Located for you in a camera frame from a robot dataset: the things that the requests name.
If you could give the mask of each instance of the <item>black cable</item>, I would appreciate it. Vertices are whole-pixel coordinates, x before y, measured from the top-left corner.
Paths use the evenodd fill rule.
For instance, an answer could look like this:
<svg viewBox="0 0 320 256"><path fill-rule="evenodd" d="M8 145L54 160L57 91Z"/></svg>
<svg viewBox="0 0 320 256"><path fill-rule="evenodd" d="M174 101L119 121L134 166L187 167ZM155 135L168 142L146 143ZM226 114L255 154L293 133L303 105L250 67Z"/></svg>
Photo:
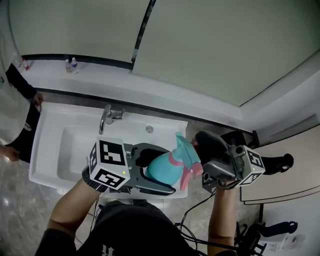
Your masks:
<svg viewBox="0 0 320 256"><path fill-rule="evenodd" d="M194 238L192 236L187 235L186 233L180 232L184 239L194 242ZM236 252L245 252L245 253L249 253L249 255L255 254L255 255L261 255L260 253L256 252L255 250L250 250L250 249L243 249L243 248L239 248L239 247L235 247L235 246L231 246L231 245L226 245L226 244L221 244L221 243L216 243L216 242L209 242L209 241L204 241L201 239L196 238L196 241L199 244L203 244L203 245L208 245L208 246L214 246L214 247L220 247L220 248L224 248L227 250L231 250L231 251L236 251Z"/></svg>
<svg viewBox="0 0 320 256"><path fill-rule="evenodd" d="M92 231L92 226L94 225L94 220L95 220L95 217L96 217L96 209L97 209L98 200L99 200L99 197L95 200L94 210L93 210L93 218L92 218L91 227L90 227L90 233Z"/></svg>
<svg viewBox="0 0 320 256"><path fill-rule="evenodd" d="M91 214L90 212L88 212L87 214L94 217L95 219L98 217L98 212L99 210L101 210L100 208L96 211L96 216L94 216L93 214Z"/></svg>
<svg viewBox="0 0 320 256"><path fill-rule="evenodd" d="M201 255L201 256L205 256L206 254L203 253L203 252L200 252L198 251L198 243L199 244L203 244L203 245L209 245L209 246L214 246L214 247L220 247L220 248L224 248L224 249L227 249L227 250L232 250L232 251L236 251L236 252L243 252L245 251L246 253L248 252L250 255L258 255L260 256L261 254L256 252L255 250L250 250L250 249L243 249L243 248L239 248L239 247L235 247L235 246L231 246L231 245L226 245L226 244L221 244L221 243L215 243L215 242L209 242L209 241L204 241L204 240L201 240L201 239L198 239L196 238L196 236L191 232L191 230L189 228L187 228L185 225L184 225L184 221L187 217L187 214L194 208L196 208L197 206L203 204L204 202L208 201L210 198L212 198L214 195L216 194L216 190L214 190L212 192L212 194L206 198L205 200L197 203L195 206L191 207L189 210L187 210L181 220L180 223L175 223L174 225L178 228L180 226L180 228L178 228L180 234L182 235L182 237L185 239L185 240L188 240L188 241L191 241L191 242L194 242L195 243L195 250ZM185 228L189 234L187 235L186 233L183 233L182 232L182 227Z"/></svg>
<svg viewBox="0 0 320 256"><path fill-rule="evenodd" d="M182 218L182 220L181 220L181 222L180 222L181 225L179 225L179 226L180 226L180 231L182 230L182 227L183 227L183 224L184 224L185 219L186 219L186 217L187 217L187 214L188 214L192 209L194 209L194 208L196 208L197 206L199 206L199 205L203 204L204 202L208 201L208 200L209 200L210 198L212 198L215 194L216 194L216 190L214 190L214 191L212 192L212 194L211 194L207 199L205 199L205 200L197 203L195 206L191 207L189 210L187 210L187 211L185 212L185 214L184 214L184 216L183 216L183 218Z"/></svg>
<svg viewBox="0 0 320 256"><path fill-rule="evenodd" d="M192 236L193 240L192 242L195 243L195 250L197 251L198 250L198 242L197 242L197 238L196 236L194 235L194 233L191 232L191 230L189 228L187 228L185 225L183 224L180 224L181 227L184 227L186 231L189 232L189 234Z"/></svg>
<svg viewBox="0 0 320 256"><path fill-rule="evenodd" d="M99 215L99 211L100 211L101 209L99 208L98 210L96 210L96 215L95 215L95 218L97 218L98 217L98 215Z"/></svg>

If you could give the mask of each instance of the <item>handle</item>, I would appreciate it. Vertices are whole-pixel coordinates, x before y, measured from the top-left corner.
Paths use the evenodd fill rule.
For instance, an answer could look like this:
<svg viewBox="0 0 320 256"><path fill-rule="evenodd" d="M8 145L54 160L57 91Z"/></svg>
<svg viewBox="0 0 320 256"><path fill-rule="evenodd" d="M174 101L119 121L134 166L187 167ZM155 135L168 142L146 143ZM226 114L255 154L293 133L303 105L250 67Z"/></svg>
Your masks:
<svg viewBox="0 0 320 256"><path fill-rule="evenodd" d="M294 158L291 154L279 157L261 157L265 172L263 175L284 173L294 165Z"/></svg>
<svg viewBox="0 0 320 256"><path fill-rule="evenodd" d="M290 221L290 222L285 221L273 226L261 226L258 224L256 226L256 230L265 238L273 237L280 234L286 234L286 233L292 234L297 230L297 228L298 228L298 223L294 221Z"/></svg>
<svg viewBox="0 0 320 256"><path fill-rule="evenodd" d="M195 135L197 141L197 154L204 165L211 159L223 159L228 151L227 143L211 131L199 131Z"/></svg>

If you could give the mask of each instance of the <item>person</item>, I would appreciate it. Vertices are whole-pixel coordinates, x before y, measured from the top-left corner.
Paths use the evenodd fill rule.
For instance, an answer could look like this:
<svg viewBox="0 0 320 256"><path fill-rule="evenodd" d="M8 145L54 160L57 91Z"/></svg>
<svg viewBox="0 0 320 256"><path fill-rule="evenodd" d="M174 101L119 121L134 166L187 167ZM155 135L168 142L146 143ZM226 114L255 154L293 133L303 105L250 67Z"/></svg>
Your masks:
<svg viewBox="0 0 320 256"><path fill-rule="evenodd" d="M133 200L133 205L119 201L107 203L88 238L76 250L76 231L105 190L105 186L90 180L89 167L86 167L82 179L54 207L35 255L199 255L165 214L146 200ZM208 230L209 242L234 245L234 189L216 189ZM233 250L210 245L207 253L209 256L237 255Z"/></svg>
<svg viewBox="0 0 320 256"><path fill-rule="evenodd" d="M36 106L40 106L44 98L11 61L0 31L0 154L12 162L21 159L30 163L40 117Z"/></svg>

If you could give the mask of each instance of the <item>fiducial marker cube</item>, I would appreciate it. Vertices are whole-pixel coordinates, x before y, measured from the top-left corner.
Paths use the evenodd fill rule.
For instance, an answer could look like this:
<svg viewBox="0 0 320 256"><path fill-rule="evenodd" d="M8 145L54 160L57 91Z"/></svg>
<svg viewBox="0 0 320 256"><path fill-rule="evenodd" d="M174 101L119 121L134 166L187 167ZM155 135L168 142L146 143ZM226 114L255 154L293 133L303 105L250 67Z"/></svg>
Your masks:
<svg viewBox="0 0 320 256"><path fill-rule="evenodd" d="M243 146L245 154L242 156L244 163L242 181L236 187L248 186L255 182L262 174L264 174L264 163L258 152L247 146Z"/></svg>
<svg viewBox="0 0 320 256"><path fill-rule="evenodd" d="M126 152L120 138L97 137L89 155L90 179L118 190L129 179Z"/></svg>

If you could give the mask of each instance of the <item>white sink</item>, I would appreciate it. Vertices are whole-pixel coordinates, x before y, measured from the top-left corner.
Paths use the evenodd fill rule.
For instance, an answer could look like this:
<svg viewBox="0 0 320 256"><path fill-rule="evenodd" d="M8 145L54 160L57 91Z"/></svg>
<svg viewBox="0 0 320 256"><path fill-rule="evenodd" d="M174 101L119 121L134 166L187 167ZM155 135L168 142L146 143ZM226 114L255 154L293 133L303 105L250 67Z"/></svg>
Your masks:
<svg viewBox="0 0 320 256"><path fill-rule="evenodd" d="M126 144L150 143L169 151L176 148L176 132L186 133L187 122L125 113L122 120L104 126L99 135L103 109L68 104L44 103L33 142L29 179L33 182L68 191L81 178L87 156L99 136L121 138ZM153 132L147 133L146 127ZM140 193L104 193L108 198L163 199L182 198L180 180L169 196Z"/></svg>

